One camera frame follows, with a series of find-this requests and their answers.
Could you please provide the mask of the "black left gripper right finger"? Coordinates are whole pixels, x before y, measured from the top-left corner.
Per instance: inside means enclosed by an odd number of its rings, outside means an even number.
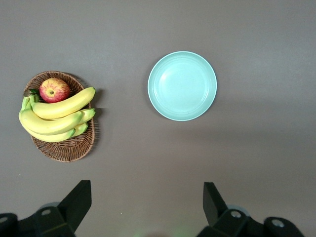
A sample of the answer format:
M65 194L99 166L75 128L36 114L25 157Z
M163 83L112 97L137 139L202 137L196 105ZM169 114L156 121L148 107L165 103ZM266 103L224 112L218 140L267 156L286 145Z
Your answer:
M259 223L236 208L229 208L212 182L203 186L203 210L208 222L199 237L304 237L287 219L268 217Z

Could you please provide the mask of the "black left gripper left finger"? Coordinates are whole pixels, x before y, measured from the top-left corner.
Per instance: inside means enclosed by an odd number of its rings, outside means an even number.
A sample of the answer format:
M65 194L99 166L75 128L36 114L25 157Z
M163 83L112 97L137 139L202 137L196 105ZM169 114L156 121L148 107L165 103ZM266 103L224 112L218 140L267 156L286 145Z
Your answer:
M91 182L81 180L57 206L49 205L23 220L0 215L2 237L74 237L92 204Z

